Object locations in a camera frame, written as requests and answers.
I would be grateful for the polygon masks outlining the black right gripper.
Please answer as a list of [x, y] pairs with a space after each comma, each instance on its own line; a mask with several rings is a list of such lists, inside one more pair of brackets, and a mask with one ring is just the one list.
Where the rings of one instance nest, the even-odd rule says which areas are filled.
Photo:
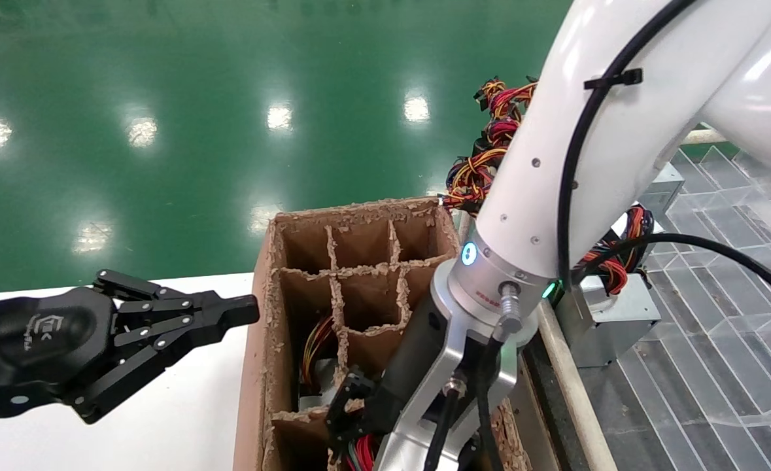
[[425, 378], [445, 350], [451, 301], [446, 287], [430, 290], [410, 317], [382, 378], [370, 379], [358, 368], [346, 374], [325, 418], [328, 449], [335, 459], [348, 457], [351, 442], [364, 436], [371, 435], [375, 444], [381, 444], [386, 433], [396, 429], [400, 415], [417, 391], [435, 393], [422, 417], [436, 424], [430, 443], [445, 443], [454, 417], [454, 379], [448, 377], [434, 385]]

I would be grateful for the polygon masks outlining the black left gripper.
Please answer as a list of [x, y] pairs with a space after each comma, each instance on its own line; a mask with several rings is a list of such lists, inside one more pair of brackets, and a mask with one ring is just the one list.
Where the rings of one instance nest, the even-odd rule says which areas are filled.
[[[121, 302], [112, 336], [111, 298]], [[93, 424], [194, 349], [259, 320], [253, 295], [184, 293], [113, 270], [92, 289], [2, 299], [0, 419], [68, 400]]]

